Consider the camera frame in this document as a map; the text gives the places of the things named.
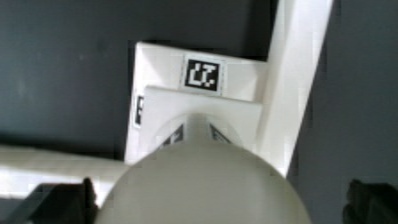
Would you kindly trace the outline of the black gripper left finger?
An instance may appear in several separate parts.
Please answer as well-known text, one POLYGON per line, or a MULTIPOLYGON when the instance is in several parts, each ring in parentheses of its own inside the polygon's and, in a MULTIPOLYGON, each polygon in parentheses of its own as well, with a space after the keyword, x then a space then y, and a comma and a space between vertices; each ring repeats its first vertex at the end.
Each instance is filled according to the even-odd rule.
POLYGON ((0 224, 95 224, 96 192, 89 178, 80 183, 41 183, 0 224))

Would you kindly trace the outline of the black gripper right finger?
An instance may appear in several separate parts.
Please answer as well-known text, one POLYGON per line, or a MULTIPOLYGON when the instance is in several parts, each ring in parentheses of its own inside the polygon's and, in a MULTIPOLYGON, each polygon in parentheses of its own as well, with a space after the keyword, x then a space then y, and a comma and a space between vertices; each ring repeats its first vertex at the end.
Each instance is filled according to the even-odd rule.
POLYGON ((352 180, 343 224, 398 224, 398 189, 388 183, 352 180))

